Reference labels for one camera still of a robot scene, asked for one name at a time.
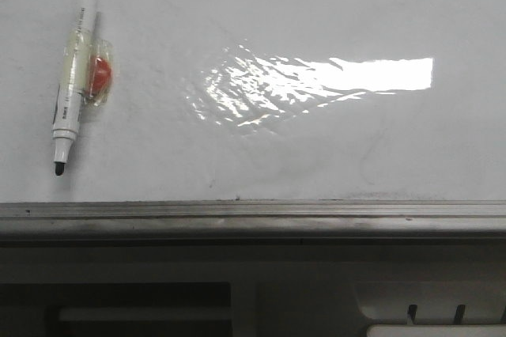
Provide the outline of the aluminium whiteboard frame rail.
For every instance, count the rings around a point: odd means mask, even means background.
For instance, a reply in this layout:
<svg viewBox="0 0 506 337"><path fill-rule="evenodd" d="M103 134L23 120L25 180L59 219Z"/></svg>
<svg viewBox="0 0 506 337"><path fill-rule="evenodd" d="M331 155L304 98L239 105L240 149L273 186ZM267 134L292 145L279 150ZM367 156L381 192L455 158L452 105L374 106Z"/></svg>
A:
<svg viewBox="0 0 506 337"><path fill-rule="evenodd" d="M3 203L7 245L167 241L477 240L505 236L502 200Z"/></svg>

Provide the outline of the white whiteboard marker pen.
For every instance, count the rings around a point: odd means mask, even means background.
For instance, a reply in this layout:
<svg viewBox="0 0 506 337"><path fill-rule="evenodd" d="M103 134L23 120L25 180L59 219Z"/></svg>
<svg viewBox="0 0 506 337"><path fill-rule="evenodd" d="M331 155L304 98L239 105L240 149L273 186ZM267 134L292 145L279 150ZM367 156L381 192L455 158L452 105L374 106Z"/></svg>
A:
<svg viewBox="0 0 506 337"><path fill-rule="evenodd" d="M55 174L61 176L76 142L89 82L98 0L74 0L74 23L64 50L62 74L52 124Z"/></svg>

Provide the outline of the white whiteboard surface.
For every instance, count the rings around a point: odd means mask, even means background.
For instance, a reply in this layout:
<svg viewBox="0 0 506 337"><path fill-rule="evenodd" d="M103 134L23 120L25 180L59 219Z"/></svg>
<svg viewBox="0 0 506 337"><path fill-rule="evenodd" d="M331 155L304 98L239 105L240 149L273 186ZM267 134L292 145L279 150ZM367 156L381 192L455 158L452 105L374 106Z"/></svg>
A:
<svg viewBox="0 0 506 337"><path fill-rule="evenodd" d="M56 176L72 3L1 0L4 202L505 197L505 0L100 0Z"/></svg>

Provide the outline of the white plastic equipment housing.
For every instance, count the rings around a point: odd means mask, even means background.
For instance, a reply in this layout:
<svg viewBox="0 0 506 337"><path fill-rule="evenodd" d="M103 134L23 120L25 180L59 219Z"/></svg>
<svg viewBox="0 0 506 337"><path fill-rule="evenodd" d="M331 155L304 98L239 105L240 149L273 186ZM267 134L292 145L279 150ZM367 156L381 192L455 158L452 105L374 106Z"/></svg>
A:
<svg viewBox="0 0 506 337"><path fill-rule="evenodd" d="M4 336L502 336L505 245L5 247Z"/></svg>

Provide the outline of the red magnet taped to marker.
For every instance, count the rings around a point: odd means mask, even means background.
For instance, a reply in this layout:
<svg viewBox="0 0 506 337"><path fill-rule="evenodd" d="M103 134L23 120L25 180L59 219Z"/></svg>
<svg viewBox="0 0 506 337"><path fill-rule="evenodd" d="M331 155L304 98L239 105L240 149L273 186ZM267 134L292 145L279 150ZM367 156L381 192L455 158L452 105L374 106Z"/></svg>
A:
<svg viewBox="0 0 506 337"><path fill-rule="evenodd" d="M93 40L89 60L89 79L85 87L85 103L101 106L108 99L114 81L114 56L112 44L100 37Z"/></svg>

